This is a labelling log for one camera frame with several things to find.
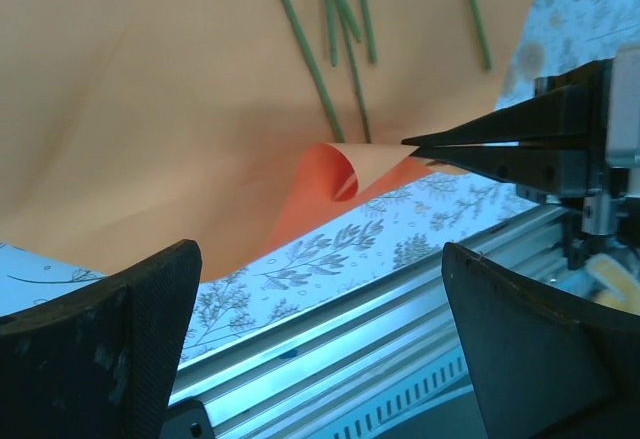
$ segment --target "peach paper sheet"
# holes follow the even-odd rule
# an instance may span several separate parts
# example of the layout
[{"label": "peach paper sheet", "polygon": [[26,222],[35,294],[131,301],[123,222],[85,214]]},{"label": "peach paper sheet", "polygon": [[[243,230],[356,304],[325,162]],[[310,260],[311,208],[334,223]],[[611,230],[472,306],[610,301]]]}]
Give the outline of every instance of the peach paper sheet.
[{"label": "peach paper sheet", "polygon": [[0,0],[0,239],[109,274],[192,238],[224,276],[430,173],[400,141],[492,110],[532,3],[479,0],[485,72],[468,0],[369,0],[364,145],[323,0],[292,1],[348,144],[280,0]]}]

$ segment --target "paper sheet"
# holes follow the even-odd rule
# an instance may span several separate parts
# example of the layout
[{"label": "paper sheet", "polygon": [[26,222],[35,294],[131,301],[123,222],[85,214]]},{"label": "paper sheet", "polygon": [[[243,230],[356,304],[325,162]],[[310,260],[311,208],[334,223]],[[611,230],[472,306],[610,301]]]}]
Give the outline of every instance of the paper sheet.
[{"label": "paper sheet", "polygon": [[113,273],[192,238],[203,279],[228,274],[428,173],[400,140],[492,110],[532,2],[479,0],[486,73],[467,0],[369,0],[379,64],[357,55],[375,144],[359,145],[323,1],[292,1],[348,146],[322,145],[280,0],[0,0],[2,239]]}]

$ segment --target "white patterned surface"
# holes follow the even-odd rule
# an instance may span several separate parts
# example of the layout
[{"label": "white patterned surface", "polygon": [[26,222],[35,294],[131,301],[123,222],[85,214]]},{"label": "white patterned surface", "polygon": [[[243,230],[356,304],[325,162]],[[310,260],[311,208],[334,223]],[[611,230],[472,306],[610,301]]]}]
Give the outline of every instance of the white patterned surface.
[{"label": "white patterned surface", "polygon": [[[531,97],[532,81],[640,42],[640,0],[535,0],[498,107]],[[231,276],[200,286],[183,359],[201,355],[530,207],[513,187],[434,175],[385,194]],[[0,247],[0,315],[99,275]]]}]

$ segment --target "metal frame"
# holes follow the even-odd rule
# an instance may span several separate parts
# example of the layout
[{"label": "metal frame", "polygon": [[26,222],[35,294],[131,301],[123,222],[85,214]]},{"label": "metal frame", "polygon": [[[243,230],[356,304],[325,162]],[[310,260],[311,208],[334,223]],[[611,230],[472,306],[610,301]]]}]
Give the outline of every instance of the metal frame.
[{"label": "metal frame", "polygon": [[[463,244],[533,279],[575,287],[560,248],[563,214],[540,206]],[[201,401],[221,439],[371,437],[385,418],[364,416],[360,433],[355,423],[346,433],[342,419],[459,350],[440,267],[435,254],[184,364],[170,404]],[[415,412],[397,409],[394,420]]]}]

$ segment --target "green wire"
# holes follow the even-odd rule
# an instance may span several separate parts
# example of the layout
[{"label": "green wire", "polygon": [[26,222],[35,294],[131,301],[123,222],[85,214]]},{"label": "green wire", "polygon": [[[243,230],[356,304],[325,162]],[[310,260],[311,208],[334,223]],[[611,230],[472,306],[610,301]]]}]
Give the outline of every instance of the green wire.
[{"label": "green wire", "polygon": [[345,17],[345,19],[347,20],[347,24],[349,24],[349,28],[353,33],[353,36],[356,38],[356,41],[361,42],[362,31],[360,31],[356,16],[354,16],[353,11],[349,7],[349,2],[347,0],[336,0],[336,4],[338,4],[338,15]]},{"label": "green wire", "polygon": [[378,52],[376,50],[376,41],[373,37],[373,24],[371,22],[371,12],[369,11],[369,0],[360,0],[362,9],[362,17],[364,19],[364,32],[367,35],[367,49],[369,52],[369,62],[375,64],[378,62]]},{"label": "green wire", "polygon": [[342,28],[342,35],[344,36],[344,43],[347,49],[347,57],[349,58],[349,69],[351,70],[351,78],[353,80],[353,87],[355,89],[356,98],[358,99],[358,108],[360,109],[360,119],[362,120],[362,127],[364,129],[364,138],[367,144],[371,144],[371,130],[369,128],[369,116],[364,104],[364,97],[362,95],[362,85],[360,84],[360,77],[358,75],[358,66],[356,65],[356,56],[353,53],[353,45],[351,44],[351,35],[349,34],[349,25],[346,17],[342,14],[338,14],[340,18],[340,25]]},{"label": "green wire", "polygon": [[327,14],[327,29],[329,32],[329,57],[331,65],[338,65],[338,35],[336,33],[336,3],[335,0],[324,0]]},{"label": "green wire", "polygon": [[469,0],[471,6],[471,13],[473,14],[473,20],[476,23],[476,32],[478,34],[478,40],[480,41],[480,47],[482,48],[482,55],[484,58],[484,65],[487,71],[493,68],[491,60],[491,50],[489,49],[489,41],[484,30],[482,22],[482,14],[480,14],[480,6],[478,0]]},{"label": "green wire", "polygon": [[318,94],[320,95],[320,100],[322,101],[322,105],[329,117],[329,122],[331,123],[331,129],[333,130],[333,135],[335,137],[336,142],[345,142],[344,132],[342,131],[342,127],[340,126],[340,122],[338,121],[338,115],[336,114],[336,110],[333,107],[333,103],[331,102],[331,98],[329,97],[329,92],[327,91],[327,87],[322,80],[322,74],[320,74],[320,69],[318,68],[318,64],[316,63],[313,52],[311,51],[311,47],[309,47],[309,43],[307,42],[307,38],[304,35],[304,31],[302,30],[302,26],[298,21],[295,11],[293,10],[293,5],[291,4],[291,0],[281,0],[282,5],[287,13],[287,18],[289,19],[289,23],[291,24],[291,28],[293,29],[293,33],[296,35],[296,39],[298,40],[298,44],[300,46],[300,50],[302,51],[302,55],[304,56],[305,62],[307,63],[307,67],[311,72],[311,76],[313,77],[313,82],[316,85],[316,89],[318,90]]}]

